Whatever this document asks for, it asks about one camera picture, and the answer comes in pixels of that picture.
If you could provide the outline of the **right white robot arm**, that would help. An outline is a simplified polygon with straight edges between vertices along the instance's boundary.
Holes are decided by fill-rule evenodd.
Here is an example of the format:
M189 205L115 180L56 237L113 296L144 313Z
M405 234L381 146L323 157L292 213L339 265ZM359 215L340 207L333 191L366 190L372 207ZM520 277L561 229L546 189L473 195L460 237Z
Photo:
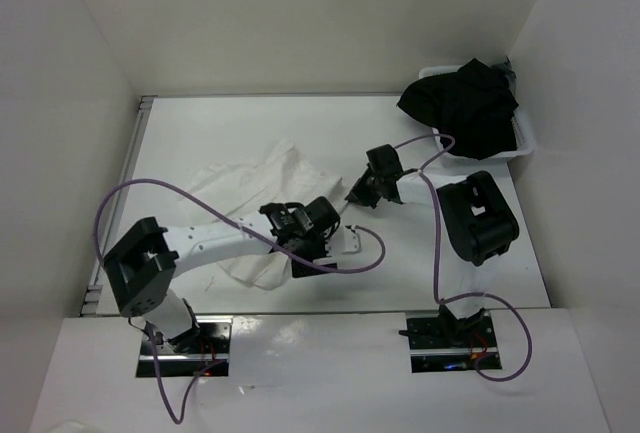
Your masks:
M365 171L346 194L347 203L375 208L386 200L434 210L433 295L441 340L450 346L463 344L479 326L487 301L513 312L513 305L488 291L489 264L506 254L520 233L515 215L491 174L479 171L437 187L423 168L404 168L397 149L388 144L367 151L366 156ZM440 295L444 236L456 255L473 266L463 286L450 297Z

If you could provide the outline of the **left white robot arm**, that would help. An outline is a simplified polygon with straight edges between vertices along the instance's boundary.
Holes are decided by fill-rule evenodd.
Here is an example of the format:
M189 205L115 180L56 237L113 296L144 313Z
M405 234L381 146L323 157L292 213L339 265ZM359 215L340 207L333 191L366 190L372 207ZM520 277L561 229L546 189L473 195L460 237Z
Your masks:
M122 317L141 317L173 351L201 341L191 306L170 288L173 279L196 268L245 256L269 256L280 246L305 260L294 261L295 278L311 276L309 264L328 256L327 244L340 226L328 199L269 203L242 218L190 227L162 227L154 217L137 221L104 256L103 267Z

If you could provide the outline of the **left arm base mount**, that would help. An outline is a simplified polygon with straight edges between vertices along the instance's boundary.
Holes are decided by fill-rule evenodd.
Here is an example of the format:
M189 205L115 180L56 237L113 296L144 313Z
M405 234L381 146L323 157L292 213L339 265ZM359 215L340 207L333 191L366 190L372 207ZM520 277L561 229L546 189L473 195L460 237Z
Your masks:
M199 335L186 346L175 349L165 336L154 329L154 339L163 378L191 378L204 371L203 377L229 375L232 318L199 316Z

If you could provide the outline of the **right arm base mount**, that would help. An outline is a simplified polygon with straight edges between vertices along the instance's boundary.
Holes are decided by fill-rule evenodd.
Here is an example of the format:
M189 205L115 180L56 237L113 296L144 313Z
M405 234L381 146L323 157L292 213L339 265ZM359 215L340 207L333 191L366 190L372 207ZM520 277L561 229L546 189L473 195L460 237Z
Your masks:
M445 306L436 313L411 314L398 331L409 347L413 373L473 371L502 368L490 314L481 309L457 319Z

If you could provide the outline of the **white skirt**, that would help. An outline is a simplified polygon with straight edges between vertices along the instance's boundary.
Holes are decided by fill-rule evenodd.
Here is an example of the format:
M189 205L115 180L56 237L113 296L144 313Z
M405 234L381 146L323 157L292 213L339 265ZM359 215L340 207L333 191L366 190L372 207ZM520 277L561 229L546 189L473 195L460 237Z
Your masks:
M318 196L326 197L340 214L347 207L342 178L315 168L289 140L280 141L258 163L201 169L187 192L233 218L268 203L308 204ZM281 253L243 256L217 266L246 288L271 291L292 278L291 260Z

